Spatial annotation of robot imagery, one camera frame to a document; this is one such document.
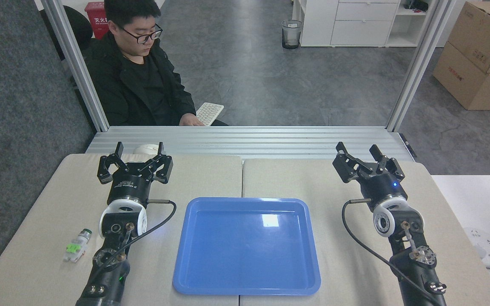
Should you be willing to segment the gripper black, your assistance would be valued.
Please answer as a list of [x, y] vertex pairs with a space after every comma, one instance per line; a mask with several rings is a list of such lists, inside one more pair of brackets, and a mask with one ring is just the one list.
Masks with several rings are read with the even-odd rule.
[[[101, 156], [97, 177], [101, 184], [112, 181], [108, 196], [108, 204], [117, 199], [131, 198], [139, 204], [148, 204], [148, 195], [152, 180], [167, 184], [171, 175], [173, 160], [165, 154], [163, 142], [142, 145], [142, 153], [155, 155], [148, 159], [142, 167], [142, 172], [130, 169], [121, 160], [124, 151], [123, 142], [117, 142], [115, 152]], [[116, 165], [119, 170], [111, 174], [109, 167]]]
[[405, 178], [400, 165], [395, 158], [389, 158], [381, 153], [377, 145], [372, 145], [369, 152], [377, 162], [374, 168], [375, 175], [369, 174], [369, 164], [359, 158], [355, 158], [348, 153], [343, 142], [336, 145], [338, 151], [333, 167], [342, 179], [348, 183], [357, 180], [360, 184], [362, 196], [372, 201], [368, 204], [370, 211], [389, 196], [402, 196], [407, 199], [407, 193], [402, 188], [400, 182]]

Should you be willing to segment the person's left hand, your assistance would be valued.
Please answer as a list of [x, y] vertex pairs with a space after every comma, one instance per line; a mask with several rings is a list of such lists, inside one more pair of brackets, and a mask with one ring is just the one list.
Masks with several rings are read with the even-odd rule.
[[179, 120], [179, 126], [205, 126], [193, 113], [185, 113]]

